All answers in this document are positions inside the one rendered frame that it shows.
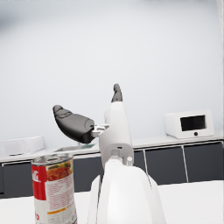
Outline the white countertop appliance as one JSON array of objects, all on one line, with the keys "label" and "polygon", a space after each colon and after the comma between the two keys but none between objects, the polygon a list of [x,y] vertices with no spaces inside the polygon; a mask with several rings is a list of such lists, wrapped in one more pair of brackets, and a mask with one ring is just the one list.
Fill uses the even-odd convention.
[{"label": "white countertop appliance", "polygon": [[42,136],[11,139],[0,142],[0,156],[6,158],[18,155],[29,155],[45,148]]}]

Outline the red labelled food can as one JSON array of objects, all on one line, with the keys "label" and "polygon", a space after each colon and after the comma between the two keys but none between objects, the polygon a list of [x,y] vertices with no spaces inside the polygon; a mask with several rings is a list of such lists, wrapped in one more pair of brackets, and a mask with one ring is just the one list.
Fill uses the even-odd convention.
[{"label": "red labelled food can", "polygon": [[74,161],[69,154],[31,162],[36,224],[76,224]]}]

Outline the white microwave oven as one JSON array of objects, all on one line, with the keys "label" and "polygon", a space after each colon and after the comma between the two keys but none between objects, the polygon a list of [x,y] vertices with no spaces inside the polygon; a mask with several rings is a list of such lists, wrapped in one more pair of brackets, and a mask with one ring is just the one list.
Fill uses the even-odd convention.
[{"label": "white microwave oven", "polygon": [[214,134],[212,113],[209,109],[164,115],[166,134],[177,139],[209,137]]}]

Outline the dark grey kitchen cabinet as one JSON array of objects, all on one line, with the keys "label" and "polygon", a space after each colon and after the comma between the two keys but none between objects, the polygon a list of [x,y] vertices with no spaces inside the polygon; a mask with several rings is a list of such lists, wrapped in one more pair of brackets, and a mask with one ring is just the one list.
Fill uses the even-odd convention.
[{"label": "dark grey kitchen cabinet", "polygon": [[[196,143],[134,152],[134,166],[159,185],[224,179],[224,143]],[[96,176],[103,175],[97,154],[73,158],[74,190],[87,192]],[[0,163],[0,199],[32,196],[32,164],[29,160]]]}]

